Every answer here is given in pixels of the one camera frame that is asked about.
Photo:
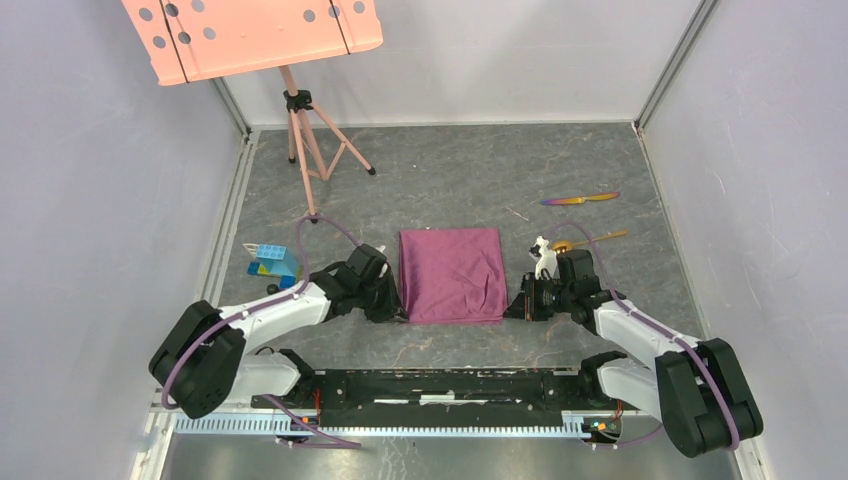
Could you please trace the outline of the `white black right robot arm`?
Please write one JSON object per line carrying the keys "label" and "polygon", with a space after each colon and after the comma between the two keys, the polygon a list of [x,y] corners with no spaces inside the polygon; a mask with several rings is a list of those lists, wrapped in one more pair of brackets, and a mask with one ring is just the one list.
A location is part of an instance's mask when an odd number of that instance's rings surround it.
{"label": "white black right robot arm", "polygon": [[682,334],[605,289],[585,249],[530,248],[536,265],[522,278],[509,318],[546,321],[566,314],[618,350],[585,359],[577,392],[591,408],[620,400],[662,424],[671,443],[694,458],[736,449],[764,431],[764,420],[732,346]]}

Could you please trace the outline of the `magenta satin napkin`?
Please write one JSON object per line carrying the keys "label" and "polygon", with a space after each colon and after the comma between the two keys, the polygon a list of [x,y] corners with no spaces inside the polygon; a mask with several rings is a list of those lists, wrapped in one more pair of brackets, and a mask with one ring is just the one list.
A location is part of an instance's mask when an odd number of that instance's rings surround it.
{"label": "magenta satin napkin", "polygon": [[400,231],[398,282],[412,324],[500,323],[508,290],[499,230]]}

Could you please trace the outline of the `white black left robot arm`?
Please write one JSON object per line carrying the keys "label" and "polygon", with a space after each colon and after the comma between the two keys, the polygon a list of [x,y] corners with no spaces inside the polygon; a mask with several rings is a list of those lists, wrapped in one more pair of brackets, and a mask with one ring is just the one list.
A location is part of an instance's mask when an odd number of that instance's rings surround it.
{"label": "white black left robot arm", "polygon": [[192,303],[153,354],[148,371],[162,388],[162,405],[191,419],[264,394],[302,407],[314,394],[306,367],[291,354],[262,355],[260,348],[354,310],[373,323],[408,318],[387,257],[367,244],[259,300],[226,307]]}

